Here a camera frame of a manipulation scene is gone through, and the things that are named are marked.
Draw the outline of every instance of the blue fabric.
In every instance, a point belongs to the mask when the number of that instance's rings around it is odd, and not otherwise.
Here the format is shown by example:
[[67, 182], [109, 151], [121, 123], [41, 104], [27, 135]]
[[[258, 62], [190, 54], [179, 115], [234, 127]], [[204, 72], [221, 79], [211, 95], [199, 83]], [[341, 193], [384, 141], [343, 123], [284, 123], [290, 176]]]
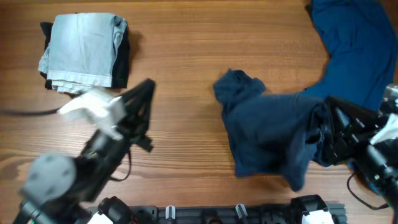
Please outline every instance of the blue fabric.
[[395, 33], [382, 6], [373, 0], [312, 0], [312, 20], [330, 61], [321, 81], [302, 93], [378, 110], [397, 58]]
[[299, 94], [261, 95], [264, 84], [228, 70], [214, 84], [238, 177], [282, 174], [300, 190], [308, 163], [330, 142], [327, 106]]

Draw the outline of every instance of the wooden table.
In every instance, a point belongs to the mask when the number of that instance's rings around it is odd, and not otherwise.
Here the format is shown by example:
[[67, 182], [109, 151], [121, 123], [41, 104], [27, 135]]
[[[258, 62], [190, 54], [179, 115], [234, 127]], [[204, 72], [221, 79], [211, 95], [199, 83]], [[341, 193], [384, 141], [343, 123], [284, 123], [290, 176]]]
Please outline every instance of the wooden table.
[[[39, 22], [73, 12], [112, 12], [127, 19], [132, 67], [129, 88], [145, 78], [157, 83], [150, 131], [155, 149], [132, 149], [132, 173], [110, 182], [96, 203], [117, 196], [129, 205], [213, 206], [288, 202], [319, 194], [345, 203], [349, 223], [390, 223], [392, 212], [374, 212], [346, 189], [346, 166], [310, 164], [298, 193], [276, 175], [237, 179], [212, 84], [227, 69], [260, 78], [271, 93], [293, 93], [322, 76], [328, 54], [304, 10], [304, 1], [193, 1], [0, 6], [1, 108], [46, 110], [70, 99], [44, 89], [37, 66], [44, 51]], [[398, 7], [386, 1], [394, 25]], [[59, 116], [0, 118], [0, 222], [10, 223], [18, 190], [31, 162], [43, 152], [77, 155], [93, 134], [83, 121]], [[116, 172], [127, 172], [127, 160]], [[352, 182], [366, 201], [384, 203]]]

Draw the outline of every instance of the crumpled blue cloth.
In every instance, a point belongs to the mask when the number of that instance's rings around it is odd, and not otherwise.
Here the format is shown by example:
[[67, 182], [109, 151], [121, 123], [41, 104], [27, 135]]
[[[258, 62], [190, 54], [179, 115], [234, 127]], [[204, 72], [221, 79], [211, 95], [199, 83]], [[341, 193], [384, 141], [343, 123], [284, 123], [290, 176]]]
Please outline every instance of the crumpled blue cloth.
[[330, 61], [323, 78], [302, 94], [337, 96], [377, 111], [398, 49], [383, 7], [373, 0], [312, 0], [312, 21]]
[[228, 70], [214, 84], [235, 175], [281, 174], [298, 191], [308, 163], [331, 141], [328, 108], [320, 98], [261, 95], [265, 89], [240, 70]]

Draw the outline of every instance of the stack of folded clothes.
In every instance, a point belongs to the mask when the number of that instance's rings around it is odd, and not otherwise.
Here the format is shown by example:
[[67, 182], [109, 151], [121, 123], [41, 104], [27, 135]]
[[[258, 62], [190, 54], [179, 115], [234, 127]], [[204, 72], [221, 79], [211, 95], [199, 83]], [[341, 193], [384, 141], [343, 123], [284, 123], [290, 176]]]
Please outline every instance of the stack of folded clothes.
[[125, 19], [110, 13], [66, 14], [40, 26], [46, 42], [39, 71], [47, 89], [75, 94], [92, 86], [127, 87], [130, 46]]

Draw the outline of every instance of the blue garment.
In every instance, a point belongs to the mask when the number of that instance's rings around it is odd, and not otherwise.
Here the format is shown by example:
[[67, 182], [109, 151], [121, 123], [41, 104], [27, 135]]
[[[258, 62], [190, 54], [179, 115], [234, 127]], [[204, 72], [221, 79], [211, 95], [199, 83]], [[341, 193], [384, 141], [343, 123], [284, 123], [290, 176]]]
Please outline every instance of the blue garment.
[[392, 83], [397, 39], [373, 0], [312, 0], [312, 20], [330, 61], [320, 82], [303, 94], [337, 96], [377, 111]]
[[300, 190], [308, 163], [331, 131], [322, 99], [299, 94], [261, 95], [264, 84], [243, 71], [228, 70], [214, 84], [238, 177], [282, 174]]

